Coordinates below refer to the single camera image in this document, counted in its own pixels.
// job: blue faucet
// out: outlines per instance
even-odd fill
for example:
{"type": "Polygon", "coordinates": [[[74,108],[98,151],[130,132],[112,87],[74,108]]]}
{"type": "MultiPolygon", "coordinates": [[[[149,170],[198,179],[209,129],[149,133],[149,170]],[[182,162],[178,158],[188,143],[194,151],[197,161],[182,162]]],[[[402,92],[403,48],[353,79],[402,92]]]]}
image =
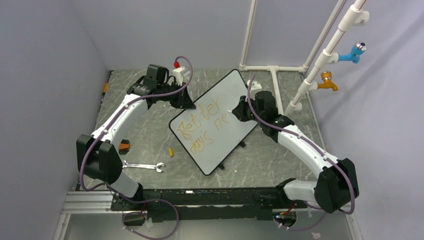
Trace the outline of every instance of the blue faucet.
{"type": "Polygon", "coordinates": [[[346,55],[338,55],[338,61],[352,61],[354,64],[359,63],[360,55],[367,50],[367,45],[364,42],[357,42],[352,47],[352,51],[346,55]]]}

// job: table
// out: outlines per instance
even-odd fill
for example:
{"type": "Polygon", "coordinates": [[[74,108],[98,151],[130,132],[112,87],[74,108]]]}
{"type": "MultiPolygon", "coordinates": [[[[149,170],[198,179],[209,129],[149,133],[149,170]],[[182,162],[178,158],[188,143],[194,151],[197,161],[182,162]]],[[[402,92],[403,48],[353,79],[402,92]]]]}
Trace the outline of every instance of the table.
{"type": "MultiPolygon", "coordinates": [[[[222,68],[195,69],[192,82],[188,86],[191,98],[197,99],[230,71],[231,69],[222,68]]],[[[124,99],[127,89],[145,74],[145,69],[115,70],[111,73],[96,126],[103,124],[112,115],[124,99]]],[[[255,80],[262,85],[263,90],[274,94],[269,72],[247,71],[241,72],[241,75],[245,81],[255,75],[255,80]]],[[[301,77],[298,72],[281,71],[277,73],[277,78],[285,107],[297,92],[302,82],[301,77]]],[[[321,145],[311,105],[306,97],[300,102],[302,111],[294,112],[290,118],[305,135],[321,145]]],[[[217,168],[209,176],[203,175],[168,127],[169,121],[180,111],[167,102],[158,102],[131,127],[124,138],[130,141],[131,147],[126,155],[121,155],[122,159],[132,164],[166,164],[164,173],[149,169],[124,169],[124,172],[141,183],[145,189],[274,187],[288,178],[316,180],[311,170],[299,158],[265,136],[259,126],[245,138],[245,148],[236,147],[223,161],[224,170],[217,168]],[[173,149],[173,157],[170,157],[168,148],[173,149]]],[[[88,186],[99,183],[85,177],[88,186]]]]}

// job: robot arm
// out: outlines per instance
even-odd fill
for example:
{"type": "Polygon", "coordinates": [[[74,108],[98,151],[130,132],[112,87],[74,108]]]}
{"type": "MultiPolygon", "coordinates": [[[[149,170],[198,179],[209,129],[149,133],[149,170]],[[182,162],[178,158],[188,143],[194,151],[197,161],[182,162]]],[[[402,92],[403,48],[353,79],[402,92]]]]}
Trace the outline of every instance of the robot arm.
{"type": "Polygon", "coordinates": [[[241,96],[239,104],[231,112],[242,122],[257,121],[265,135],[283,145],[302,160],[317,177],[317,181],[300,181],[290,178],[276,186],[283,200],[317,203],[327,213],[333,213],[351,200],[350,190],[342,174],[328,160],[344,171],[352,185],[354,197],[359,189],[355,165],[348,158],[339,160],[306,137],[288,117],[278,114],[276,100],[269,91],[261,91],[254,82],[254,112],[266,123],[259,121],[250,109],[247,97],[241,96]]]}
{"type": "Polygon", "coordinates": [[[102,180],[134,201],[144,199],[143,186],[122,171],[123,163],[117,152],[122,139],[137,119],[157,101],[169,102],[177,109],[196,108],[186,88],[170,94],[183,88],[187,69],[177,67],[166,77],[167,73],[168,69],[163,66],[149,65],[146,76],[142,76],[128,89],[112,116],[90,136],[82,134],[76,141],[78,170],[81,172],[84,166],[85,175],[102,180]]]}

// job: wrench open end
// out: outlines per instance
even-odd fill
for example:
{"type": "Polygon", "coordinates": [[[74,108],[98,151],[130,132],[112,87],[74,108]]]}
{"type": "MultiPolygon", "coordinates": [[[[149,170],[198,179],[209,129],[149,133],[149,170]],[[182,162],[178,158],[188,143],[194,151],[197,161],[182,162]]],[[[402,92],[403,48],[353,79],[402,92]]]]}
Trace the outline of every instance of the wrench open end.
{"type": "Polygon", "coordinates": [[[164,171],[161,170],[161,167],[166,168],[167,166],[165,166],[165,164],[163,162],[159,162],[158,164],[156,164],[156,172],[163,173],[164,171]]]}

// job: whiteboard black frame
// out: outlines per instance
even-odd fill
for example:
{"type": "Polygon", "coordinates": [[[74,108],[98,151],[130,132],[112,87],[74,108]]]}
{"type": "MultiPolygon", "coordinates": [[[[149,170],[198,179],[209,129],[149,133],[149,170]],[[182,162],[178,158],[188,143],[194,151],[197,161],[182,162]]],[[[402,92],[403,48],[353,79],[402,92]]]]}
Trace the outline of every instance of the whiteboard black frame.
{"type": "MultiPolygon", "coordinates": [[[[237,73],[240,75],[240,79],[243,82],[244,86],[246,87],[246,95],[248,93],[248,85],[246,84],[245,80],[243,79],[242,74],[240,73],[240,71],[238,69],[233,69],[231,70],[229,73],[227,73],[225,76],[223,76],[219,81],[217,81],[213,86],[211,86],[208,90],[206,90],[202,95],[200,95],[196,100],[194,100],[194,103],[197,102],[200,98],[203,97],[203,95],[205,95],[206,93],[208,93],[211,89],[213,89],[216,85],[218,85],[222,80],[224,80],[228,75],[230,75],[232,72],[237,71],[237,73]]],[[[182,110],[180,113],[178,113],[175,117],[173,117],[168,124],[168,128],[169,130],[171,130],[172,134],[175,136],[175,138],[178,140],[179,144],[181,144],[181,146],[184,148],[184,150],[188,153],[188,155],[190,156],[191,160],[193,160],[193,162],[196,164],[196,166],[200,169],[201,173],[205,176],[209,176],[211,175],[218,167],[219,165],[223,164],[224,160],[228,157],[228,155],[230,155],[234,149],[237,148],[238,144],[222,159],[221,162],[218,163],[218,165],[216,165],[216,167],[209,173],[209,174],[205,174],[203,172],[203,170],[200,168],[200,166],[198,165],[198,163],[195,161],[195,159],[193,158],[193,156],[191,155],[190,151],[184,146],[184,144],[180,141],[180,139],[178,138],[178,136],[175,134],[175,132],[172,130],[171,128],[171,123],[172,121],[174,121],[179,115],[181,115],[182,113],[184,113],[186,111],[186,109],[182,110]]],[[[250,130],[246,136],[243,137],[243,139],[240,141],[244,141],[244,139],[258,126],[258,124],[256,124],[252,130],[250,130]]]]}

